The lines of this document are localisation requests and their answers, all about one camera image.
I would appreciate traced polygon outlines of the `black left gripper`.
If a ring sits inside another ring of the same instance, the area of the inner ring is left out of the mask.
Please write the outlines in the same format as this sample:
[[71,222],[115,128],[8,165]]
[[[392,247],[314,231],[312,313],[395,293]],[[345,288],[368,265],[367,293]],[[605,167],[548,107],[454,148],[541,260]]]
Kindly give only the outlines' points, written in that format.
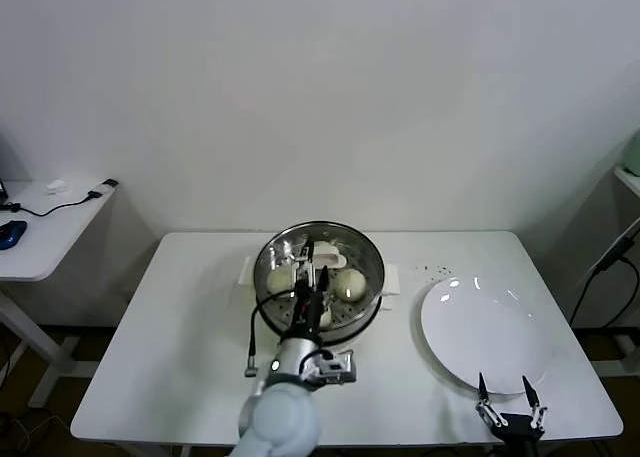
[[317,290],[314,288],[314,241],[307,239],[300,254],[292,264],[294,287],[303,286],[296,290],[296,303],[292,315],[292,335],[308,340],[319,340],[320,320],[324,313],[323,294],[330,284],[330,274],[324,266],[317,280]]

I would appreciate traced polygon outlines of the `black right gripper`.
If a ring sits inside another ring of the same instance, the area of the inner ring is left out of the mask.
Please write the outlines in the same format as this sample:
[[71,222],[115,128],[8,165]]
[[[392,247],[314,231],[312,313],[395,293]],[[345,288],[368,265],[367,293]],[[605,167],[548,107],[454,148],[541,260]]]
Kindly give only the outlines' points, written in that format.
[[476,411],[492,435],[504,444],[504,455],[510,457],[538,457],[538,442],[544,435],[544,417],[548,410],[542,406],[529,380],[522,377],[530,415],[497,412],[490,401],[482,373],[479,373]]

